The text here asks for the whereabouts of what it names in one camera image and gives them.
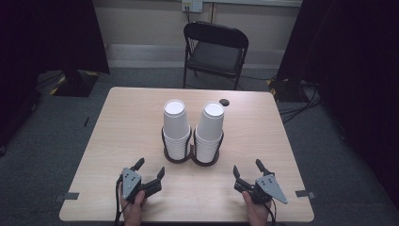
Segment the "dark curtain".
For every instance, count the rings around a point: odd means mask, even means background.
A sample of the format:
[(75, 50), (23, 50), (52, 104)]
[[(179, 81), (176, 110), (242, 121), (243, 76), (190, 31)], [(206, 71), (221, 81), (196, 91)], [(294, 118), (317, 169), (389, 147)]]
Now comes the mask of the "dark curtain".
[(108, 73), (93, 0), (0, 0), (0, 148), (39, 99), (39, 75)]
[(399, 0), (303, 0), (277, 78), (319, 85), (399, 207)]

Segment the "white wall socket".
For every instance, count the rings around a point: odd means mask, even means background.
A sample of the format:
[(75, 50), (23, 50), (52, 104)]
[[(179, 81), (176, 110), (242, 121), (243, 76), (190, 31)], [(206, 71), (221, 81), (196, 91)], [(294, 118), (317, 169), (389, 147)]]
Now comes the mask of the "white wall socket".
[(182, 0), (183, 12), (202, 13), (203, 2), (197, 0)]

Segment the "grey tape strip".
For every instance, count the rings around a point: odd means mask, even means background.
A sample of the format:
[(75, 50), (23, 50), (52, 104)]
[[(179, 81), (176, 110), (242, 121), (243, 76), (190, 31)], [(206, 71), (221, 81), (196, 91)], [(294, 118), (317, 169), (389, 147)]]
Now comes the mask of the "grey tape strip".
[(77, 200), (78, 197), (79, 197), (79, 194), (77, 192), (67, 192), (67, 193), (57, 195), (55, 198), (55, 201), (56, 202), (64, 202), (66, 200)]
[(316, 194), (313, 191), (308, 190), (297, 190), (295, 194), (298, 198), (308, 197), (310, 200), (316, 197)]

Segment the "black folding chair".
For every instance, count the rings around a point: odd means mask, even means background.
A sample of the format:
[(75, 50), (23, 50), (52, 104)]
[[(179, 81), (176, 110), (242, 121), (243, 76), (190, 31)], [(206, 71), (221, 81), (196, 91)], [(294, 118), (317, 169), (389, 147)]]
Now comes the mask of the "black folding chair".
[(187, 71), (213, 74), (234, 81), (238, 88), (249, 41), (237, 28), (208, 22), (191, 22), (184, 27), (184, 80)]

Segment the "dark double cup holder rack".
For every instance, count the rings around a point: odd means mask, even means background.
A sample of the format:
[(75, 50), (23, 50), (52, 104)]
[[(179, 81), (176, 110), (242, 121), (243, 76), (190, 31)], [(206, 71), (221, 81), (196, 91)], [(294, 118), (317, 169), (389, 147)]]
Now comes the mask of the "dark double cup holder rack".
[(187, 146), (187, 153), (188, 153), (188, 156), (187, 156), (185, 159), (183, 159), (183, 160), (176, 161), (176, 160), (171, 159), (171, 158), (168, 156), (167, 148), (166, 148), (165, 141), (164, 141), (164, 138), (163, 138), (163, 129), (161, 130), (162, 140), (163, 140), (163, 143), (164, 143), (164, 155), (165, 155), (166, 159), (167, 159), (169, 162), (175, 163), (175, 164), (181, 164), (181, 163), (187, 161), (188, 159), (191, 159), (191, 160), (193, 160), (197, 165), (202, 166), (202, 167), (210, 167), (210, 166), (212, 166), (213, 164), (215, 164), (215, 163), (217, 162), (218, 157), (219, 157), (219, 151), (218, 151), (218, 154), (216, 155), (216, 160), (215, 160), (214, 162), (209, 163), (209, 164), (200, 163), (200, 162), (196, 159), (196, 156), (195, 156), (195, 144), (194, 144), (194, 140), (195, 140), (195, 139), (194, 139), (195, 131), (196, 131), (196, 130), (194, 130), (194, 129), (191, 128), (191, 136), (190, 136), (190, 138), (189, 138), (189, 140), (188, 140), (188, 146)]

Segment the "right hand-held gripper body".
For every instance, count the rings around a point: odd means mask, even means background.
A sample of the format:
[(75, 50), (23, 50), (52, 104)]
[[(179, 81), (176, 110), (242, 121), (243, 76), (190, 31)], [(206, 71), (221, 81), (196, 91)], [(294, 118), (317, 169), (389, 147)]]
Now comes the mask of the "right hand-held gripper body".
[(284, 204), (288, 203), (286, 196), (273, 174), (257, 178), (253, 185), (237, 176), (234, 189), (240, 193), (246, 191), (255, 204), (264, 204), (270, 202), (272, 199), (277, 199)]

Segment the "single white paper cup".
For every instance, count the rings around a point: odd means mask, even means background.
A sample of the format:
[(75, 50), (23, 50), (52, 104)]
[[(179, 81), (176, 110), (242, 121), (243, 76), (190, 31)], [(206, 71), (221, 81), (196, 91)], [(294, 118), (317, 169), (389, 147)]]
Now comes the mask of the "single white paper cup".
[(216, 141), (221, 138), (224, 121), (224, 107), (218, 102), (208, 102), (204, 105), (197, 125), (197, 134), (206, 141)]

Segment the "person's left hand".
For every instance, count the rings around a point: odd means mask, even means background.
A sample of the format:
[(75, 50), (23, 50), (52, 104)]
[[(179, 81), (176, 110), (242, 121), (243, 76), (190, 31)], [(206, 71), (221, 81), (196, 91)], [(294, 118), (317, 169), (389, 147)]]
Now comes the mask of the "person's left hand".
[(142, 209), (145, 205), (145, 192), (139, 191), (134, 202), (120, 198), (124, 226), (140, 226), (142, 222)]

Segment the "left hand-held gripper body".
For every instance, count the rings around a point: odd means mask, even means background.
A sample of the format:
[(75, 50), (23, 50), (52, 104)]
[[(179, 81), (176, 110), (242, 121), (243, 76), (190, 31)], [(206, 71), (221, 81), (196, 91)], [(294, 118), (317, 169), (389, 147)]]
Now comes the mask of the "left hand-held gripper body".
[(134, 202), (137, 193), (143, 190), (145, 198), (149, 198), (162, 190), (161, 181), (155, 178), (147, 184), (143, 184), (142, 176), (137, 171), (124, 169), (122, 171), (122, 197), (128, 202)]

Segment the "person's right hand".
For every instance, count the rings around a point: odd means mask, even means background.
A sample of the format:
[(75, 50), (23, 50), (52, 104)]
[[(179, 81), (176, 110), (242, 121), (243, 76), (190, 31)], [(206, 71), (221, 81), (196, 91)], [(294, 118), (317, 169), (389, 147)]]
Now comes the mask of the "person's right hand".
[(250, 195), (246, 192), (242, 192), (243, 199), (247, 206), (247, 218), (250, 226), (267, 226), (269, 217), (268, 208), (271, 207), (271, 202), (265, 204), (255, 204)]

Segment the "black stand base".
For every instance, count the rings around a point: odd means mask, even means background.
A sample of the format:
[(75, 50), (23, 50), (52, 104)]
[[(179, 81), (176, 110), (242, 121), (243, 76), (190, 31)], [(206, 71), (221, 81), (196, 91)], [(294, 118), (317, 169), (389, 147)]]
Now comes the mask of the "black stand base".
[(302, 102), (299, 86), (293, 85), (288, 80), (269, 79), (266, 84), (277, 102)]
[(63, 70), (62, 77), (50, 94), (65, 97), (88, 97), (99, 76), (96, 72)]

